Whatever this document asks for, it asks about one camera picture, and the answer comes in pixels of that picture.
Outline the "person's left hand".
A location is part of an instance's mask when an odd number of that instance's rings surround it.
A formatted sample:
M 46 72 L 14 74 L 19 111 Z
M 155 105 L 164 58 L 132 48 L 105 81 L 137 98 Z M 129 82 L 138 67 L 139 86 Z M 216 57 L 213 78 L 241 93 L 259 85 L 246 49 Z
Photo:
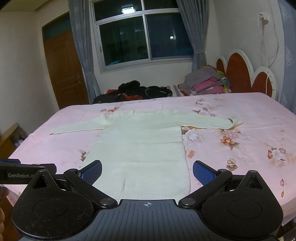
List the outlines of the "person's left hand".
M 1 186 L 1 202 L 8 196 L 9 190 L 6 187 Z M 0 208 L 0 240 L 3 241 L 3 232 L 4 232 L 4 220 L 5 214 L 2 208 Z

